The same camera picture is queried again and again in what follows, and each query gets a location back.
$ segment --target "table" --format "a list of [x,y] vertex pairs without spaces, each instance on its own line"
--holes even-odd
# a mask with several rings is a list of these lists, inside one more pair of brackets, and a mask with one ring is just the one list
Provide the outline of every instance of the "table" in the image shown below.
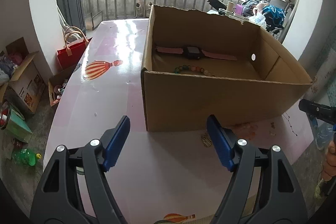
[[[221,166],[214,147],[204,146],[204,131],[146,132],[140,69],[147,25],[148,19],[100,24],[79,62],[82,66],[71,76],[59,103],[44,167],[58,145],[68,149],[84,146],[127,115],[131,132],[106,178],[128,223],[154,223],[170,213],[204,218],[217,210],[231,173]],[[86,65],[115,60],[123,64],[110,67],[93,80],[84,78]],[[259,147],[279,145],[291,164],[313,140],[309,121],[299,111],[298,102],[281,117],[233,130]],[[78,177],[84,208],[94,215],[85,177]],[[251,195],[256,193],[258,180],[255,172]]]

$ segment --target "watch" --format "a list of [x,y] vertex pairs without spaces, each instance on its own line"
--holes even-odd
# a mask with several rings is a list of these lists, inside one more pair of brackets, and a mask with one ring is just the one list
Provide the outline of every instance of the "watch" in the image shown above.
[[234,60],[234,61],[237,60],[237,58],[233,55],[206,52],[205,50],[202,50],[199,47],[193,47],[193,46],[186,46],[183,48],[167,48],[157,46],[155,47],[155,50],[160,53],[182,54],[187,59],[200,59],[203,57],[209,57],[213,59]]

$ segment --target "beaded bracelet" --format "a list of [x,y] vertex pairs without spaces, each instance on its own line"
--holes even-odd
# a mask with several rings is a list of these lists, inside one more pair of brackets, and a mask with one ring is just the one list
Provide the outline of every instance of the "beaded bracelet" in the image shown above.
[[191,71],[194,71],[194,72],[200,72],[201,74],[203,74],[205,76],[215,77],[212,73],[210,73],[206,69],[203,69],[203,68],[200,68],[200,67],[191,66],[191,65],[179,66],[179,67],[175,68],[174,73],[182,73],[183,70],[191,70]]

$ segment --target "striped hot air balloon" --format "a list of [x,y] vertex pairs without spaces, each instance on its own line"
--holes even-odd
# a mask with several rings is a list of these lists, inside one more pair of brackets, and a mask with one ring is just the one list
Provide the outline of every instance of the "striped hot air balloon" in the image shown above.
[[163,220],[169,220],[171,222],[174,223],[182,223],[187,219],[191,219],[191,218],[195,218],[195,215],[191,215],[191,216],[182,216],[179,214],[167,214]]
[[94,61],[85,67],[84,79],[93,80],[107,72],[110,67],[116,67],[121,65],[122,63],[122,60],[116,60],[112,63],[106,61]]

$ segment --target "pink watch strap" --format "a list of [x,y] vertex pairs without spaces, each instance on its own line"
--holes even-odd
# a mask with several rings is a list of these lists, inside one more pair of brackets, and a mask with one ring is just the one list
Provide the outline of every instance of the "pink watch strap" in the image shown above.
[[233,55],[227,55],[227,54],[214,54],[212,52],[206,52],[204,50],[202,50],[202,53],[209,58],[213,58],[213,59],[224,59],[224,60],[234,60],[236,61],[237,58]]
[[182,54],[182,48],[166,48],[166,47],[155,47],[158,52],[170,53],[170,54]]

